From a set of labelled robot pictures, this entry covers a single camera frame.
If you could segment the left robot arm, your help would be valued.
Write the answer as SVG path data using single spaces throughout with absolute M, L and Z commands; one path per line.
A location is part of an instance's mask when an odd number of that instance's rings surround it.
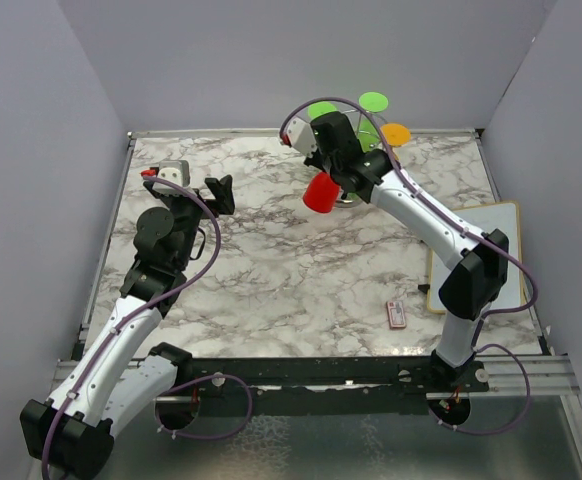
M 185 180 L 148 170 L 143 185 L 161 206 L 143 212 L 133 240 L 136 254 L 120 296 L 100 334 L 66 379 L 43 402 L 29 401 L 20 414 L 28 452 L 40 460 L 41 476 L 93 479 L 103 469 L 116 437 L 163 391 L 177 395 L 191 385 L 189 354 L 159 348 L 129 372 L 141 344 L 193 284 L 184 274 L 195 260 L 200 221 L 215 222 L 235 211 L 233 179 L 205 181 L 204 199 Z

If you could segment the red wine glass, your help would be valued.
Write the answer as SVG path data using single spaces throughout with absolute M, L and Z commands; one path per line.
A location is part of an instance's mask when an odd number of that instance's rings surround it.
M 330 213 L 340 194 L 340 187 L 325 172 L 318 173 L 309 183 L 302 200 L 307 208 L 320 213 Z

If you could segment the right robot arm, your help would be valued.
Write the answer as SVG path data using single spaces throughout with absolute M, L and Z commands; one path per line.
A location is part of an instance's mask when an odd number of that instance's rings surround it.
M 390 147 L 364 150 L 341 112 L 328 112 L 311 122 L 293 120 L 285 142 L 344 192 L 403 223 L 443 261 L 449 274 L 438 296 L 445 321 L 430 378 L 440 390 L 457 388 L 475 356 L 479 318 L 507 281 L 508 237 L 498 229 L 484 232 L 435 200 L 398 166 Z

